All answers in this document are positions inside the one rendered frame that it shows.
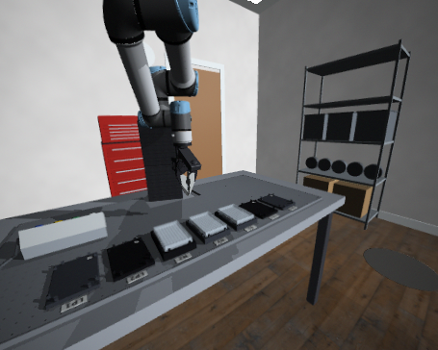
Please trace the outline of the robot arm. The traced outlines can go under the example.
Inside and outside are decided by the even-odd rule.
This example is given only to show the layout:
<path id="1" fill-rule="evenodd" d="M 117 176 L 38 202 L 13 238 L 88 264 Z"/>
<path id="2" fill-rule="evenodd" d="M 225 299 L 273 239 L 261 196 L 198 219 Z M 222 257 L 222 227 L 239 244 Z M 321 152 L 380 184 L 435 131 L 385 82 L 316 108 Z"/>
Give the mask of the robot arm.
<path id="1" fill-rule="evenodd" d="M 198 93 L 190 47 L 199 27 L 197 0 L 103 0 L 103 18 L 139 104 L 140 126 L 171 128 L 174 143 L 191 142 L 190 103 L 172 101 L 169 106 L 168 97 Z M 144 31 L 155 31 L 164 43 L 170 70 L 148 66 Z"/>

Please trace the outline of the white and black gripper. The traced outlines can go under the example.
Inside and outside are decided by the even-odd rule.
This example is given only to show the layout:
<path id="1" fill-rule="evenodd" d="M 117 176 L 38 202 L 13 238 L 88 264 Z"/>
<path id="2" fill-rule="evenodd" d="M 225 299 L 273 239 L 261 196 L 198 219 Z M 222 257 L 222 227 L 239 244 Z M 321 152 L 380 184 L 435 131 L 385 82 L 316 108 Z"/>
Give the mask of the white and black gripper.
<path id="1" fill-rule="evenodd" d="M 176 178 L 179 181 L 181 188 L 184 190 L 184 192 L 187 196 L 190 196 L 190 193 L 193 189 L 193 184 L 194 184 L 196 176 L 197 176 L 197 170 L 196 171 L 189 171 L 189 169 L 185 166 L 185 164 L 183 163 L 183 161 L 179 157 L 178 149 L 185 149 L 191 145 L 192 145 L 191 142 L 187 142 L 187 143 L 174 143 L 173 142 L 173 146 L 175 146 L 176 156 L 171 158 L 172 170 L 175 171 Z M 187 172 L 187 176 L 183 175 L 183 174 L 185 174 L 185 172 Z M 186 183 L 189 186 L 188 189 L 187 189 Z"/>

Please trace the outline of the grey operator panel with coloured buttons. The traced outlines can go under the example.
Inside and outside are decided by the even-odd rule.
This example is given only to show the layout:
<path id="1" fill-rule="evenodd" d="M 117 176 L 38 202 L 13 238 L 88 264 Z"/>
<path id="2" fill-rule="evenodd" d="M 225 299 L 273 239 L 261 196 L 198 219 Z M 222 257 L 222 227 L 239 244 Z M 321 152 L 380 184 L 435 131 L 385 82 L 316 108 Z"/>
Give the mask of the grey operator panel with coloured buttons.
<path id="1" fill-rule="evenodd" d="M 103 212 L 77 216 L 65 221 L 18 231 L 14 255 L 0 265 L 0 269 L 17 256 L 18 247 L 24 260 L 66 249 L 71 246 L 107 237 Z"/>

